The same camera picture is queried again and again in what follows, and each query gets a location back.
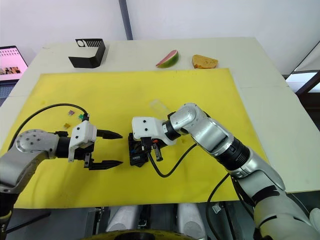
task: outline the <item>black cable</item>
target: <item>black cable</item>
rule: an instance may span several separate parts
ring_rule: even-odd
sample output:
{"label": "black cable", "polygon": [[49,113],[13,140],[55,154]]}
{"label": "black cable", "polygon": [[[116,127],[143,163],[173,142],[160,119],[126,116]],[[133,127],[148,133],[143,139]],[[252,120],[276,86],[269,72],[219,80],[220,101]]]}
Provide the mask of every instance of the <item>black cable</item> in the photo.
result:
{"label": "black cable", "polygon": [[27,122],[29,122],[30,119],[32,119],[34,116],[38,115],[39,113],[47,110],[47,109],[51,109],[51,108],[54,108],[54,107],[59,107],[59,106],[70,106],[70,107],[74,107],[74,108],[77,108],[77,109],[80,109],[81,111],[83,111],[84,114],[88,114],[86,110],[84,110],[82,107],[78,106],[78,105],[74,105],[74,104],[71,104],[71,103],[57,103],[57,104],[53,104],[53,105],[49,105],[49,106],[46,106],[38,111],[36,111],[35,113],[33,113],[31,116],[29,116],[26,120],[23,121],[23,123],[19,126],[19,128],[15,131],[13,137],[12,137],[12,140],[10,142],[10,145],[9,145],[9,148],[8,150],[10,150],[10,148],[14,145],[15,143],[15,140],[17,138],[17,136],[19,135],[21,129],[27,124]]}
{"label": "black cable", "polygon": [[213,189],[213,191],[211,192],[208,200],[206,201],[206,205],[205,205],[205,217],[206,220],[209,224],[209,227],[213,233],[213,235],[215,236],[216,240],[221,240],[221,238],[219,237],[218,233],[216,232],[214,226],[212,225],[210,218],[209,218],[209,204],[211,202],[211,199],[213,197],[213,195],[215,194],[215,192],[218,190],[218,188],[220,187],[220,185],[229,177],[229,173],[227,173],[221,180],[220,182],[215,186],[215,188]]}
{"label": "black cable", "polygon": [[166,178],[166,177],[169,177],[175,170],[176,168],[178,167],[178,165],[181,163],[181,161],[185,158],[185,156],[195,147],[197,146],[197,144],[193,144],[191,147],[189,147],[189,149],[187,151],[185,151],[185,153],[180,157],[179,161],[174,165],[174,167],[172,168],[172,170],[170,172],[168,172],[167,174],[163,174],[162,172],[160,172],[159,168],[157,167],[154,159],[152,158],[151,156],[151,153],[148,152],[148,158],[154,168],[154,170],[156,171],[156,173],[162,177],[162,178]]}
{"label": "black cable", "polygon": [[250,217],[251,217],[252,219],[254,219],[254,215],[253,215],[252,212],[249,210],[249,208],[246,206],[246,204],[245,204],[244,200],[242,199],[241,195],[239,194],[239,192],[238,192],[236,189],[234,189],[234,190],[235,190],[235,193],[236,193],[236,195],[238,196],[238,198],[239,198],[239,200],[240,200],[240,203],[241,203],[242,206],[244,207],[244,209],[247,211],[247,213],[250,215]]}

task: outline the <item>white wall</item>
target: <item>white wall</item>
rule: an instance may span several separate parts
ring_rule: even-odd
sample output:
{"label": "white wall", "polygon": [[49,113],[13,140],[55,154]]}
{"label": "white wall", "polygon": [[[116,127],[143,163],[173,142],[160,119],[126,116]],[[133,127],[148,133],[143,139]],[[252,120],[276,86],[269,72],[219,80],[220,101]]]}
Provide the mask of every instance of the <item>white wall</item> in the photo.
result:
{"label": "white wall", "polygon": [[133,39],[256,37],[282,74],[320,40],[320,0],[127,0],[127,6]]}
{"label": "white wall", "polygon": [[0,0],[0,46],[17,45],[27,64],[45,44],[76,38],[126,40],[119,1]]}

